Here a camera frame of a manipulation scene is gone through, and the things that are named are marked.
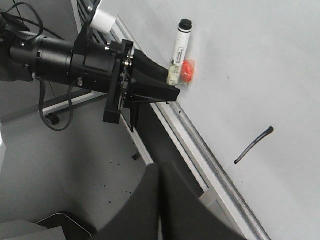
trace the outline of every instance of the orange object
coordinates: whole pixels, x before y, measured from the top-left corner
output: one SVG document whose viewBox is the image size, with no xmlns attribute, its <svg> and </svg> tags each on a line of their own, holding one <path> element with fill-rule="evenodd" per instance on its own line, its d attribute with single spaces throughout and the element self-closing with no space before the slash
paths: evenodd
<svg viewBox="0 0 320 240">
<path fill-rule="evenodd" d="M 185 60 L 181 69 L 181 79 L 185 83 L 190 83 L 194 79 L 195 74 L 195 61 Z"/>
</svg>

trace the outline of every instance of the black cable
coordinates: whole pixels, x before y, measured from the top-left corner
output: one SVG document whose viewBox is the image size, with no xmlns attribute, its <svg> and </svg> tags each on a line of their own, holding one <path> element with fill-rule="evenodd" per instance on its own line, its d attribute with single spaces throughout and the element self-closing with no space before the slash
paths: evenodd
<svg viewBox="0 0 320 240">
<path fill-rule="evenodd" d="M 234 164 L 238 164 L 244 156 L 262 139 L 264 139 L 269 134 L 272 134 L 274 131 L 274 128 L 270 126 L 266 131 L 264 131 L 260 136 L 258 136 L 244 151 L 243 153 L 237 158 L 237 160 L 234 161 Z"/>
<path fill-rule="evenodd" d="M 14 9 L 14 8 L 16 8 L 17 6 L 20 6 L 20 5 L 26 5 L 26 6 L 33 12 L 33 14 L 35 15 L 35 17 L 36 17 L 36 19 L 37 19 L 37 21 L 38 21 L 38 24 L 39 24 L 39 32 L 38 32 L 37 35 L 35 35 L 35 36 L 27 37 L 27 36 L 21 34 L 20 32 L 15 31 L 15 29 L 14 29 L 12 26 L 10 26 L 10 25 L 8 25 L 8 26 L 6 27 L 6 29 L 7 29 L 8 31 L 13 32 L 16 36 L 18 36 L 20 39 L 22 39 L 22 40 L 24 40 L 24 41 L 34 40 L 34 39 L 36 39 L 37 37 L 39 37 L 39 36 L 43 33 L 43 31 L 44 31 L 44 24 L 43 24 L 43 22 L 42 22 L 42 20 L 41 20 L 41 18 L 40 18 L 40 16 L 39 16 L 39 14 L 37 13 L 37 11 L 36 11 L 30 4 L 25 3 L 25 2 L 17 2 L 17 3 L 15 3 L 12 7 L 10 7 L 9 9 L 7 9 L 7 10 L 5 10 L 5 11 L 1 11 L 0 13 L 8 13 L 8 12 L 10 12 L 12 9 Z"/>
<path fill-rule="evenodd" d="M 14 16 L 14 15 L 12 15 L 12 16 L 13 16 L 15 19 L 18 19 L 18 20 L 21 20 L 21 21 L 23 21 L 23 22 L 32 24 L 32 25 L 34 25 L 34 26 L 36 26 L 36 27 L 38 27 L 38 28 L 40 27 L 40 25 L 37 24 L 37 23 L 35 23 L 34 21 L 30 21 L 30 20 L 28 20 L 28 19 L 25 19 L 25 18 L 19 17 L 19 16 Z M 56 34 L 55 32 L 53 32 L 53 31 L 51 31 L 51 30 L 49 30 L 49 29 L 46 28 L 46 27 L 43 27 L 43 30 L 45 30 L 46 32 L 48 32 L 48 33 L 50 33 L 51 35 L 55 36 L 57 39 L 64 40 L 61 36 L 59 36 L 58 34 Z"/>
<path fill-rule="evenodd" d="M 15 8 L 16 8 L 16 10 L 17 10 L 20 18 L 22 18 L 21 13 L 20 13 L 20 11 L 19 11 L 19 8 L 18 8 L 17 6 L 16 6 Z"/>
<path fill-rule="evenodd" d="M 51 129 L 53 131 L 61 132 L 63 130 L 66 130 L 70 126 L 70 124 L 74 118 L 74 107 L 73 107 L 73 103 L 72 103 L 72 90 L 74 88 L 75 83 L 78 80 L 76 79 L 75 81 L 73 81 L 68 88 L 67 97 L 68 97 L 68 103 L 69 103 L 69 121 L 67 122 L 65 127 L 61 128 L 61 129 L 57 129 L 57 128 L 54 128 L 52 125 L 50 125 L 50 123 L 48 122 L 48 120 L 46 119 L 46 117 L 44 115 L 44 103 L 45 103 L 45 97 L 46 97 L 46 83 L 41 77 L 37 77 L 37 79 L 40 81 L 39 114 L 40 114 L 42 121 L 49 129 Z"/>
</svg>

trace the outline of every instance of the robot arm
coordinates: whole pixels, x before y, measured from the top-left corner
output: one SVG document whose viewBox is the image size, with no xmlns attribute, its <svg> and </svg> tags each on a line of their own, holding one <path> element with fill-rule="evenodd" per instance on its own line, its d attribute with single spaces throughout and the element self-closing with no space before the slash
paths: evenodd
<svg viewBox="0 0 320 240">
<path fill-rule="evenodd" d="M 36 36 L 19 21 L 0 14 L 0 80 L 44 80 L 108 94 L 103 121 L 118 124 L 123 108 L 130 109 L 131 129 L 140 104 L 174 102 L 180 90 L 167 84 L 168 70 L 150 60 L 134 43 L 92 42 L 90 24 L 95 4 L 75 43 Z M 20 36 L 9 31 L 20 28 Z"/>
</svg>

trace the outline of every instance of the black marker line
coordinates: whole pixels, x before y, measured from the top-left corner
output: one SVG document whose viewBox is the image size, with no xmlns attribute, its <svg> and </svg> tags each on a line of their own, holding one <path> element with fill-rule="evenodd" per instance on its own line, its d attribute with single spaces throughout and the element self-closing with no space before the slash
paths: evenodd
<svg viewBox="0 0 320 240">
<path fill-rule="evenodd" d="M 260 136 L 257 137 L 256 140 L 254 140 L 244 151 L 243 153 L 238 157 L 237 160 L 234 161 L 234 164 L 237 164 L 239 163 L 243 158 L 244 156 L 255 146 L 257 145 L 257 143 L 259 143 L 262 139 L 264 139 L 266 136 L 268 136 L 269 134 L 272 134 L 273 131 L 275 129 L 270 126 L 266 131 L 264 131 Z"/>
</svg>

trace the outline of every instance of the whiteboard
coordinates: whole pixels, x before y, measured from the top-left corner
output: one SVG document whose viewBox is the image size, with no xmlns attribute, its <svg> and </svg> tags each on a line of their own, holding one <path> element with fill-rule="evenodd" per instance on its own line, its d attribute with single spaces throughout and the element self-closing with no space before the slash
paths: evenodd
<svg viewBox="0 0 320 240">
<path fill-rule="evenodd" d="M 196 74 L 179 104 L 271 239 L 318 240 L 320 2 L 132 0 L 120 17 L 164 67 L 179 21 L 192 20 Z"/>
</svg>

